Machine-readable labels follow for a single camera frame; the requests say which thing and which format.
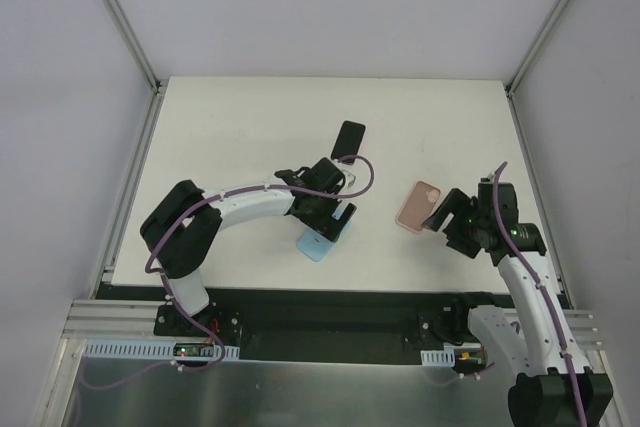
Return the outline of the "light blue phone case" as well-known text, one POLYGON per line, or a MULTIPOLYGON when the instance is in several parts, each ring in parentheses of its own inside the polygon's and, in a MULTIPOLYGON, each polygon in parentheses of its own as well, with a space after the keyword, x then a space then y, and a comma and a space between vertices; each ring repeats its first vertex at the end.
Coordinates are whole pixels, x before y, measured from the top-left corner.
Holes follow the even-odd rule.
MULTIPOLYGON (((345 210, 346 207, 339 206, 332 214, 332 218, 339 221, 345 210)), ((343 224, 344 225, 340 226, 341 230, 335 241, 330 241, 316 231, 307 227, 296 241, 297 250, 311 261, 321 262, 337 245, 338 239, 342 234, 349 230, 351 220, 348 220, 343 224)))

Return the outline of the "pink phone case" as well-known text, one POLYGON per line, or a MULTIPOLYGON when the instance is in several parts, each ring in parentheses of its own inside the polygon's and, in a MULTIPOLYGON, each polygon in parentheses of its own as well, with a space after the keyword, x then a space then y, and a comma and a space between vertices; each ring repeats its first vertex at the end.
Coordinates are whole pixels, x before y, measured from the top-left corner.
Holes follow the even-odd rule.
POLYGON ((417 181, 396 216, 396 224, 414 234, 421 233, 423 223, 435 209, 440 195, 439 188, 424 181, 417 181))

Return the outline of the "black smartphone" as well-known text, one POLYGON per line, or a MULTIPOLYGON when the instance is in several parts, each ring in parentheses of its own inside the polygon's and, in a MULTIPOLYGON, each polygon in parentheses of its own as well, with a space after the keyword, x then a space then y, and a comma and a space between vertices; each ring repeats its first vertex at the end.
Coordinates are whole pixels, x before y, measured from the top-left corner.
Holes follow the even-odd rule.
POLYGON ((353 165, 365 132, 364 124, 345 120, 340 127, 330 158, 346 165, 353 165))

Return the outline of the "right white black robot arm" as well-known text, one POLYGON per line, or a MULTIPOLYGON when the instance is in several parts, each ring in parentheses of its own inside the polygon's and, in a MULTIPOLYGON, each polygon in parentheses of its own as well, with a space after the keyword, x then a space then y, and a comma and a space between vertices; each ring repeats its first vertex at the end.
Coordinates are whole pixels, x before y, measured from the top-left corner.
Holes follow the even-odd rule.
POLYGON ((474 197, 453 189, 423 226, 442 231, 447 247, 469 258, 486 252, 508 287, 517 326, 499 307, 478 305, 454 312, 450 329, 461 341, 479 340, 509 373, 512 423, 598 425, 613 398, 612 383, 579 348, 552 286, 542 234, 520 222, 514 186, 484 178, 474 197))

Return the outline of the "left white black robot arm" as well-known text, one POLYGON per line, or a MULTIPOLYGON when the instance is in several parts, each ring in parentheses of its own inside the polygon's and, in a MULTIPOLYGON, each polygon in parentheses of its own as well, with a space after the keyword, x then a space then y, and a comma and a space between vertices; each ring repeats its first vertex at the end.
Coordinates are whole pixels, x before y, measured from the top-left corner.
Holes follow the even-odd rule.
POLYGON ((291 216, 316 236, 335 243, 356 212, 345 201, 347 177, 328 158, 314 166, 279 170, 265 183, 207 193, 191 180, 178 182, 140 227, 150 253, 148 273, 161 276, 188 335, 217 332, 213 304, 200 267, 216 236, 238 224, 291 216))

